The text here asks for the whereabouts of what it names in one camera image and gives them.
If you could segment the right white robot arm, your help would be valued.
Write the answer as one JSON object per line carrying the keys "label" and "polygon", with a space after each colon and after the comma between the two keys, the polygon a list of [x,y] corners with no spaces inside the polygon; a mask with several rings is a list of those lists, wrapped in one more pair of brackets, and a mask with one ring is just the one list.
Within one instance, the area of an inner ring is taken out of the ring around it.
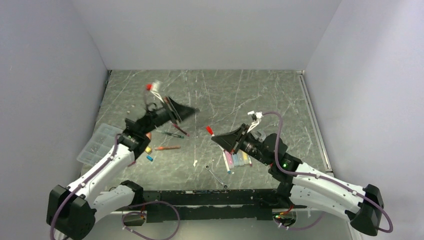
{"label": "right white robot arm", "polygon": [[278,134],[260,139],[248,129],[242,124],[234,131],[212,135],[211,140],[229,153],[242,151],[268,166],[268,173],[279,182],[275,200],[280,207],[315,208],[338,216],[368,236],[382,231],[384,202],[377,186],[363,187],[336,179],[290,155]]}

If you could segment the pink highlighter body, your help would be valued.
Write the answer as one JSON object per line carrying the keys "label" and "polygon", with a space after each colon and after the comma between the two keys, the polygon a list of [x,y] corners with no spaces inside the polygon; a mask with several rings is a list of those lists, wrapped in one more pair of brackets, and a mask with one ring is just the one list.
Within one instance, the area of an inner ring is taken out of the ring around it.
{"label": "pink highlighter body", "polygon": [[225,152],[225,155],[226,155],[226,160],[228,162],[229,169],[233,169],[235,166],[234,166],[232,155],[227,151]]}

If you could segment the yellow highlighter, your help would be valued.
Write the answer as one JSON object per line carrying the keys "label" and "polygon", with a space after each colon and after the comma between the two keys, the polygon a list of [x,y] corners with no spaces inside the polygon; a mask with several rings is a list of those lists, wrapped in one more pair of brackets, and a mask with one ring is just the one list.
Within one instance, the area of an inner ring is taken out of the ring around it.
{"label": "yellow highlighter", "polygon": [[241,152],[241,156],[242,156],[244,164],[249,165],[250,164],[249,156],[244,151]]}

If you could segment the blue capped white marker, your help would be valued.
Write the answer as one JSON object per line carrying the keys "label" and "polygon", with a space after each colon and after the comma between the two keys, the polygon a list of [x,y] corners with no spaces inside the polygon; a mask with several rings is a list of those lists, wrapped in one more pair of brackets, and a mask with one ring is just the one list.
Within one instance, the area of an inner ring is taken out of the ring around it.
{"label": "blue capped white marker", "polygon": [[222,152],[222,156],[223,156],[223,159],[224,159],[224,164],[225,164],[226,172],[228,174],[231,174],[231,170],[229,168],[229,161],[228,161],[227,154],[226,154],[226,151],[225,150]]}

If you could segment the blue highlighter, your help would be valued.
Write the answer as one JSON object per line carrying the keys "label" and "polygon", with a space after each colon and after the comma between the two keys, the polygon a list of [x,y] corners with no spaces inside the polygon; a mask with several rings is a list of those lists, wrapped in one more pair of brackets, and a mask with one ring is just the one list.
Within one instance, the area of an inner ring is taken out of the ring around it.
{"label": "blue highlighter", "polygon": [[232,161],[233,161],[233,165],[234,165],[235,167],[237,167],[237,166],[239,166],[239,165],[240,165],[239,157],[238,157],[238,155],[237,155],[237,154],[233,154],[233,155],[232,155]]}

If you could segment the orange highlighter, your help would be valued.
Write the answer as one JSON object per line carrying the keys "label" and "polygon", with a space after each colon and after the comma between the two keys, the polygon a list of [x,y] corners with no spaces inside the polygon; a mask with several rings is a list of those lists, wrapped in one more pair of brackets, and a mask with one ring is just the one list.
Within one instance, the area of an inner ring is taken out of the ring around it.
{"label": "orange highlighter", "polygon": [[242,155],[242,153],[240,151],[237,153],[237,157],[238,157],[239,165],[240,166],[243,166],[245,164],[245,162],[244,162],[243,155]]}

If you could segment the blue marker cap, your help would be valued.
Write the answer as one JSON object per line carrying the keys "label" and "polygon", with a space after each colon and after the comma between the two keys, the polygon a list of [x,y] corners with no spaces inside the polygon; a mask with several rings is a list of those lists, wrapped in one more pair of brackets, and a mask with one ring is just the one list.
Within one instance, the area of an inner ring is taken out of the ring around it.
{"label": "blue marker cap", "polygon": [[153,159],[150,155],[147,155],[147,156],[146,156],[146,158],[147,158],[150,162],[153,162],[153,161],[154,161],[154,159]]}

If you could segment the red capped white marker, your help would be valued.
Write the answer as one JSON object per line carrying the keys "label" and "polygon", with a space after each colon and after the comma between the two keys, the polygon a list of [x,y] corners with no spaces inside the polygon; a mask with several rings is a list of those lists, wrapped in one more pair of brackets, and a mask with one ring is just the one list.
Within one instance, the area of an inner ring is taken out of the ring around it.
{"label": "red capped white marker", "polygon": [[206,130],[207,130],[207,132],[211,135],[211,136],[214,136],[215,134],[214,134],[214,132],[213,132],[213,130],[212,130],[212,128],[210,127],[210,126],[206,126]]}

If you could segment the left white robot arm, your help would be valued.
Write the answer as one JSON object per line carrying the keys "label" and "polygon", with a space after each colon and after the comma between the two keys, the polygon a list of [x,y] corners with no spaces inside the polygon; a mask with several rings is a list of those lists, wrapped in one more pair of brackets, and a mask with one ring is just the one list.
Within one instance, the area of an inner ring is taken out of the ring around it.
{"label": "left white robot arm", "polygon": [[133,165],[151,140],[147,134],[169,122],[180,124],[200,110],[182,105],[171,97],[161,100],[161,107],[136,112],[125,118],[125,129],[114,136],[113,147],[84,175],[68,184],[57,185],[49,193],[46,223],[49,237],[82,240],[95,223],[123,207],[137,210],[144,204],[144,189],[126,180],[112,191],[106,185],[125,168]]}

